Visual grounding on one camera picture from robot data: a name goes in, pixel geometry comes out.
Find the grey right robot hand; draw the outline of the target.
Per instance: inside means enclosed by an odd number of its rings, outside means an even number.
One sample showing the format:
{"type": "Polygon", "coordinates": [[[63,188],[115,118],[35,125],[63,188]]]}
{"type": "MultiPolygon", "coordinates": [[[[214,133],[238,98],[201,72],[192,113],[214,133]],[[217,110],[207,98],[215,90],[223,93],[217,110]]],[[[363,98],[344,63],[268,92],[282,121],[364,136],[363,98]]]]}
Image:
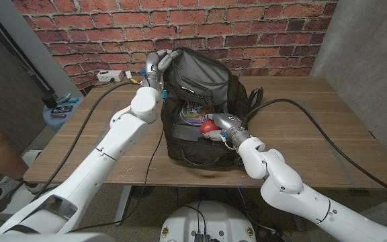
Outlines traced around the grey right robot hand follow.
{"type": "Polygon", "coordinates": [[[241,127],[241,119],[232,114],[207,114],[205,118],[213,121],[218,127],[218,130],[202,132],[204,138],[209,138],[213,141],[222,141],[222,137],[226,134],[233,147],[237,149],[242,142],[251,137],[249,131],[241,127]]]}

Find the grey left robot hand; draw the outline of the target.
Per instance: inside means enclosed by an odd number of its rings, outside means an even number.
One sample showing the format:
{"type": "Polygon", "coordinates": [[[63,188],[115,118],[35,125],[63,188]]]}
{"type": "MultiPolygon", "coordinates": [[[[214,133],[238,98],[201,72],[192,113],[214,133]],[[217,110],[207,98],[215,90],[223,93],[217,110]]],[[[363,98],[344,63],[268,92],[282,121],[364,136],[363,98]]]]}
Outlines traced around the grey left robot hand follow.
{"type": "Polygon", "coordinates": [[[146,77],[143,85],[159,91],[161,89],[161,73],[183,53],[182,50],[158,50],[150,53],[146,58],[146,77]]]}

